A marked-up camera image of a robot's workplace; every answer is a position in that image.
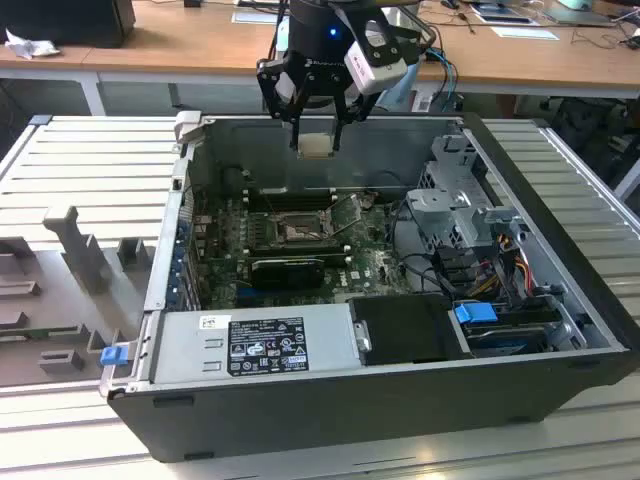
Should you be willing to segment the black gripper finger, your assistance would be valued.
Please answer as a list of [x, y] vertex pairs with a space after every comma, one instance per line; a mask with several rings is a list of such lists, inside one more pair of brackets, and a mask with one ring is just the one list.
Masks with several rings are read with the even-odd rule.
[[[278, 82], [287, 77], [293, 84], [290, 99], [285, 102], [277, 90]], [[299, 58], [261, 59], [257, 64], [259, 87], [267, 111], [273, 119], [291, 125], [290, 148], [298, 149], [300, 117], [311, 96], [311, 72]]]
[[347, 104], [345, 90], [348, 88], [346, 79], [333, 74], [333, 101], [335, 117], [332, 129], [332, 150], [340, 149], [343, 128], [354, 122], [363, 122], [367, 119], [376, 104], [376, 94], [360, 94], [354, 103]]

